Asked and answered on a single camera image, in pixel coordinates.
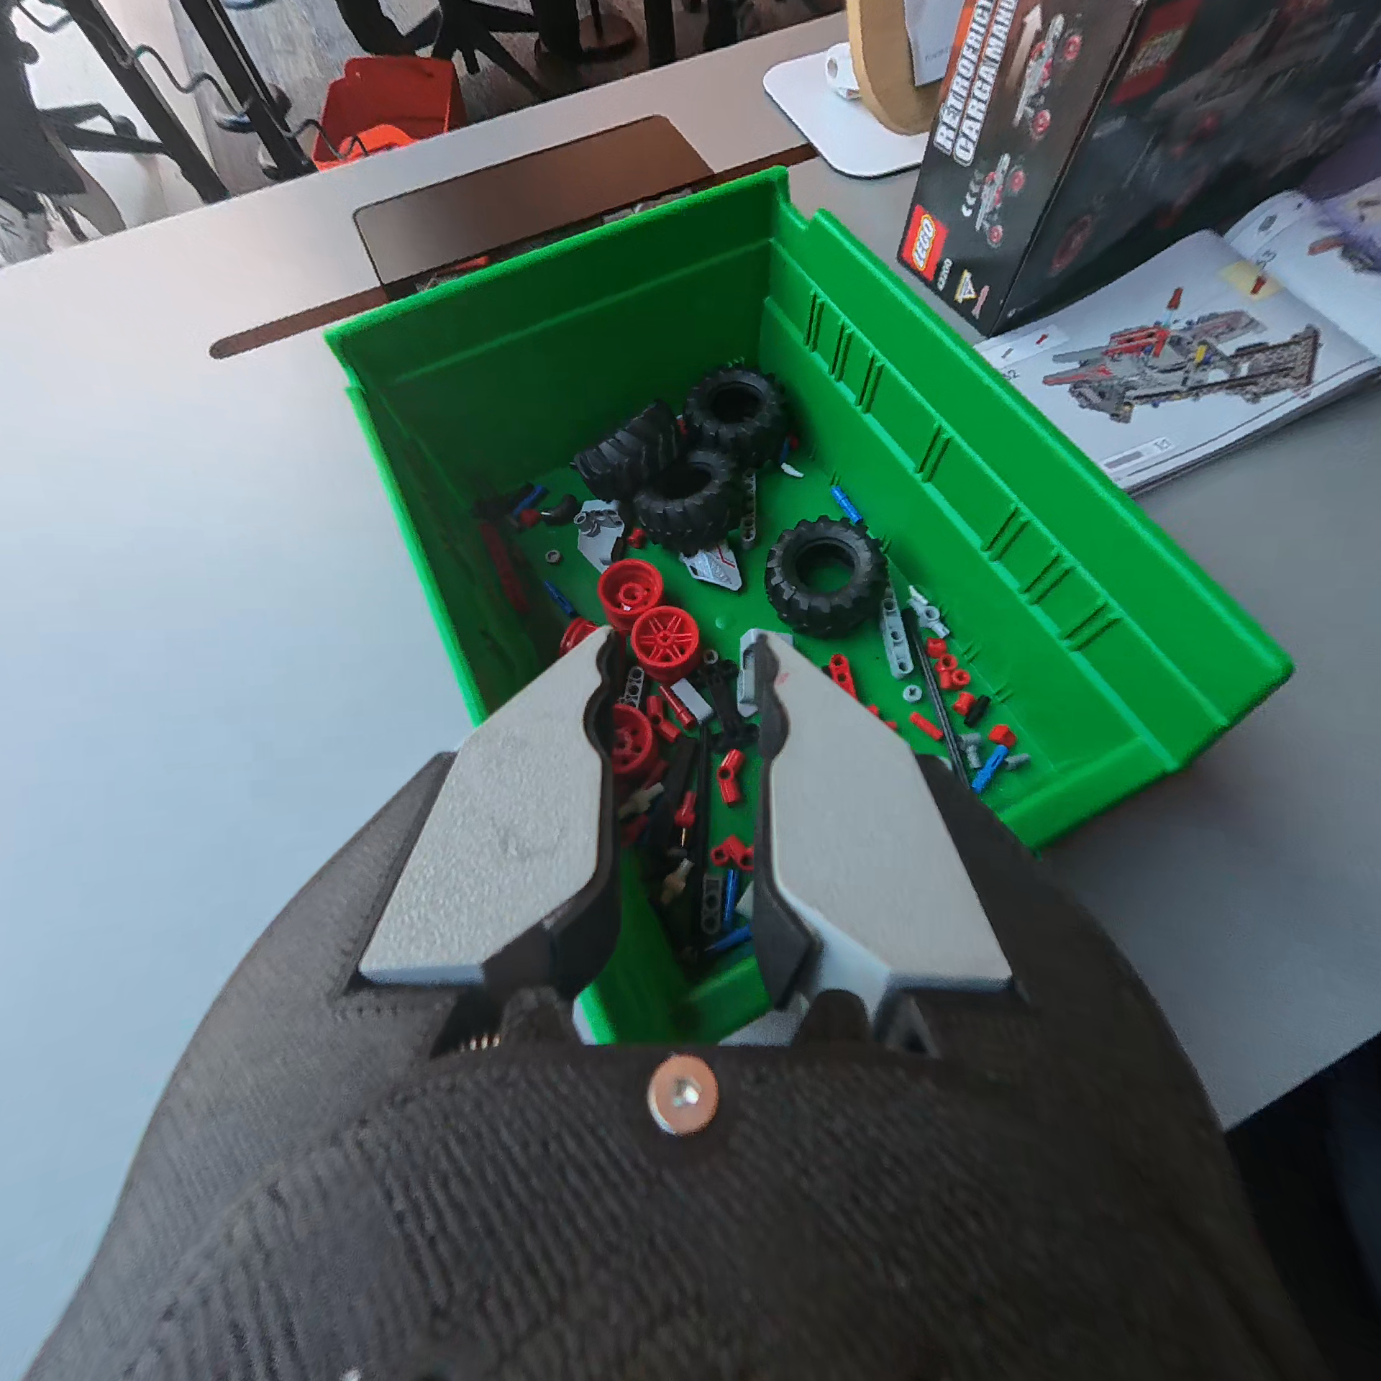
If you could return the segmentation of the orange plastic crate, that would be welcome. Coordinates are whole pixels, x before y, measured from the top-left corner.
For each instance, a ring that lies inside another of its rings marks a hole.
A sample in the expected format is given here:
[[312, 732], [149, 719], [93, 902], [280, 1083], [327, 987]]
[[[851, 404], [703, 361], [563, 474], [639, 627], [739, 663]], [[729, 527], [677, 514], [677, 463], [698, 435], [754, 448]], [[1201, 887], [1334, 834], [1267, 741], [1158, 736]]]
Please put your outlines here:
[[468, 124], [451, 62], [353, 58], [325, 93], [312, 164], [317, 170], [335, 168]]

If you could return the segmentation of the pile of small lego pieces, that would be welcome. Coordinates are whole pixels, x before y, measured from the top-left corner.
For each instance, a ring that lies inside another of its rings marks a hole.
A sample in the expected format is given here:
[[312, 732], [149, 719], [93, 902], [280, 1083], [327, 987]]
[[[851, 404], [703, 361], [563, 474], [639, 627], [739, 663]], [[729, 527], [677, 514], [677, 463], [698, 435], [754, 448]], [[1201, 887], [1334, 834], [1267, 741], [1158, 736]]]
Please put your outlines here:
[[[632, 519], [631, 504], [594, 499], [585, 487], [578, 496], [557, 496], [530, 484], [509, 492], [486, 486], [476, 492], [471, 510], [494, 581], [517, 617], [525, 617], [532, 578], [527, 576], [524, 552], [512, 543], [519, 533], [535, 527], [568, 530], [568, 537], [557, 543], [552, 561], [558, 561], [567, 548], [603, 542], [603, 548], [586, 556], [596, 568], [596, 578], [619, 560], [655, 565], [650, 561], [652, 542]], [[665, 606], [683, 609], [665, 589], [664, 599]], [[1009, 759], [1014, 737], [992, 729], [986, 759], [979, 759], [974, 736], [958, 737], [945, 700], [955, 700], [955, 711], [966, 726], [976, 724], [979, 700], [969, 688], [969, 677], [941, 637], [912, 642], [889, 578], [876, 616], [892, 675], [902, 681], [908, 724], [917, 734], [948, 744], [948, 765], [958, 783], [984, 788]], [[752, 663], [756, 635], [780, 635], [820, 667], [838, 690], [849, 698], [854, 695], [851, 665], [836, 647], [841, 637], [820, 640], [785, 626], [765, 632], [746, 627], [738, 660], [721, 662], [705, 642], [708, 616], [691, 619], [700, 630], [701, 662], [675, 685], [649, 680], [632, 658], [627, 634], [617, 634], [613, 704], [626, 703], [644, 713], [657, 736], [657, 755], [641, 782], [614, 782], [614, 803], [626, 816], [619, 838], [624, 852], [634, 856], [641, 869], [645, 898], [626, 903], [619, 941], [596, 979], [604, 989], [613, 989], [614, 979], [624, 974], [637, 977], [649, 968], [647, 961], [632, 959], [629, 944], [649, 940], [652, 925], [665, 933], [652, 951], [665, 961], [685, 961], [693, 969], [711, 971], [724, 956], [754, 953], [752, 839], [761, 770], [761, 714]]]

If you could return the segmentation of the white flat stand base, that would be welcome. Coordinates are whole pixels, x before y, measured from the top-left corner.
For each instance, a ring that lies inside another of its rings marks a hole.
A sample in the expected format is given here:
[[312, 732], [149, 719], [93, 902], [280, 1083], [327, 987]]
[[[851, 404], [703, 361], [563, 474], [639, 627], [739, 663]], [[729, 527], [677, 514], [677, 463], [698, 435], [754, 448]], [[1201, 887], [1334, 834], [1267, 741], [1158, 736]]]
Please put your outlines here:
[[861, 99], [848, 44], [774, 65], [764, 93], [833, 172], [849, 180], [879, 180], [915, 168], [927, 134], [884, 127]]

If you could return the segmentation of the lego instruction booklet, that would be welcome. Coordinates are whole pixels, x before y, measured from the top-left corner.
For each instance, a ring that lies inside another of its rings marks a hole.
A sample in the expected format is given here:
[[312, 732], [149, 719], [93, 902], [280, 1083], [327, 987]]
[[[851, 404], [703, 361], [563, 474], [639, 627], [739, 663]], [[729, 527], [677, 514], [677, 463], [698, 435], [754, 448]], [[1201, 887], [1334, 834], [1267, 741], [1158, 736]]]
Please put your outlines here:
[[1377, 381], [1379, 180], [1273, 196], [976, 353], [1119, 491], [1155, 489]]

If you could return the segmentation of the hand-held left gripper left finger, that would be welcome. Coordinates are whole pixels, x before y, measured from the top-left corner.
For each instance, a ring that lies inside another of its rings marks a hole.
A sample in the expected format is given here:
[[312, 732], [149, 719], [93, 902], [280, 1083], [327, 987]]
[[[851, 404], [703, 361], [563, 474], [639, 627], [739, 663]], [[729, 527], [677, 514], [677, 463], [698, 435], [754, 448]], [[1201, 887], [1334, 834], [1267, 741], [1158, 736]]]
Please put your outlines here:
[[504, 1005], [585, 992], [619, 938], [611, 765], [617, 635], [598, 627], [456, 749], [368, 941], [379, 987]]

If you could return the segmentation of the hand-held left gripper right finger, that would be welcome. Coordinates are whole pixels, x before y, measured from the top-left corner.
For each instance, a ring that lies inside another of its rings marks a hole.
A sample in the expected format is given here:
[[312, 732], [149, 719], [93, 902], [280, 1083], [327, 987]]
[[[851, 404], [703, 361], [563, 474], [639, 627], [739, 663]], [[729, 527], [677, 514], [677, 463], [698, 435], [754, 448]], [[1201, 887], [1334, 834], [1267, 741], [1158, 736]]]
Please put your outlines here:
[[752, 958], [770, 1014], [749, 1048], [784, 1048], [810, 1005], [853, 997], [869, 1037], [936, 1048], [923, 1009], [1015, 1002], [1012, 968], [917, 757], [777, 634], [752, 644], [761, 770]]

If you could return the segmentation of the green plastic bin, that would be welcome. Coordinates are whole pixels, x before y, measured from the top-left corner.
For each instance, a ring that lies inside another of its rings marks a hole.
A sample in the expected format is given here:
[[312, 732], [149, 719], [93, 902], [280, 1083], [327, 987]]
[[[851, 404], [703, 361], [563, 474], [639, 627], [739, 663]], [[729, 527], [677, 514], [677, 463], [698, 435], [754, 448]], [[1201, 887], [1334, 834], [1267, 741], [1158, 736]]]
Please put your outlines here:
[[981, 795], [1040, 849], [1188, 767], [1293, 667], [1231, 596], [1038, 420], [836, 219], [803, 218], [784, 173], [752, 177], [524, 254], [327, 335], [465, 709], [481, 723], [601, 622], [575, 524], [512, 517], [591, 499], [571, 463], [647, 405], [685, 417], [716, 367], [784, 392], [734, 542], [739, 593], [657, 547], [667, 604], [736, 668], [744, 632], [785, 635], [764, 563], [798, 522], [879, 547], [945, 655], [1029, 762]]

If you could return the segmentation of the black metal table legs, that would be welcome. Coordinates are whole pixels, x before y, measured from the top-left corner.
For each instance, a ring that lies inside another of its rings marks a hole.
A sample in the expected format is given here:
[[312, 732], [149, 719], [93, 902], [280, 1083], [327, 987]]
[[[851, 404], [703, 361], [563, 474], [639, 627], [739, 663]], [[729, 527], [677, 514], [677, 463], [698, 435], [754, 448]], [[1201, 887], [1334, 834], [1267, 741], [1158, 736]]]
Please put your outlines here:
[[72, 154], [162, 159], [202, 203], [226, 201], [230, 190], [164, 95], [170, 90], [193, 101], [198, 93], [208, 93], [218, 104], [218, 116], [254, 139], [266, 157], [269, 182], [300, 180], [317, 173], [300, 144], [302, 132], [315, 129], [315, 122], [307, 121], [302, 127], [287, 122], [289, 103], [279, 101], [277, 91], [253, 62], [231, 19], [234, 12], [256, 7], [257, 4], [165, 4], [170, 14], [182, 17], [190, 27], [202, 55], [210, 62], [206, 70], [190, 68], [185, 76], [177, 76], [156, 47], [129, 44], [114, 22], [109, 4], [44, 4], [44, 9], [55, 16], [47, 24], [49, 30], [75, 29], [136, 114], [133, 122], [124, 116], [113, 116], [96, 103], [55, 109], [49, 118], [55, 124], [59, 142]]

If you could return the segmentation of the cardboard display board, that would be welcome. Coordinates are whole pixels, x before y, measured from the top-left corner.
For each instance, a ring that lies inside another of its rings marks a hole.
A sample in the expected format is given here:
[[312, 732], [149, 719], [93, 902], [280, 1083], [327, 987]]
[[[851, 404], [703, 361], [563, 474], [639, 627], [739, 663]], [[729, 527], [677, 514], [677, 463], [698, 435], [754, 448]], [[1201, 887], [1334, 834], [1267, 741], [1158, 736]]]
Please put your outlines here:
[[848, 2], [854, 85], [892, 134], [925, 134], [936, 118], [982, 119], [1024, 4]]

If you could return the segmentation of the black lego tyre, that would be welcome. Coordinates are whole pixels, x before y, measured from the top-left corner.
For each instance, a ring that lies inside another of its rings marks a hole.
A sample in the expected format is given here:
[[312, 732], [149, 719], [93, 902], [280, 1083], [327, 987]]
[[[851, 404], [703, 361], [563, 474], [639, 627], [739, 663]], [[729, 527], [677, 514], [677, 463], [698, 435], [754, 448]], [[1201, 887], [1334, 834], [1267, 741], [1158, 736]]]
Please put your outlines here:
[[632, 515], [649, 542], [693, 556], [738, 529], [744, 504], [736, 461], [711, 448], [695, 448], [634, 494]]
[[687, 435], [747, 471], [774, 463], [788, 433], [787, 395], [770, 374], [723, 367], [701, 377], [683, 400]]
[[784, 626], [835, 640], [881, 611], [887, 583], [882, 547], [841, 520], [798, 522], [770, 547], [764, 591]]
[[591, 446], [580, 450], [573, 471], [603, 502], [629, 502], [682, 456], [678, 418], [655, 400]]

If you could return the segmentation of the black lego set box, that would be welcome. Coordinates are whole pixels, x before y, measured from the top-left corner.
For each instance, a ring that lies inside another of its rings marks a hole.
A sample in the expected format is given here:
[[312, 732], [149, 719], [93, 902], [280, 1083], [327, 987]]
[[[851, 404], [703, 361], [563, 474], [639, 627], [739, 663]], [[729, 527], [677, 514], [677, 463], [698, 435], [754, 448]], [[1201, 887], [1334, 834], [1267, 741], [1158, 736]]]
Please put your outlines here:
[[963, 4], [897, 265], [1010, 331], [1301, 180], [1377, 63], [1377, 2]]

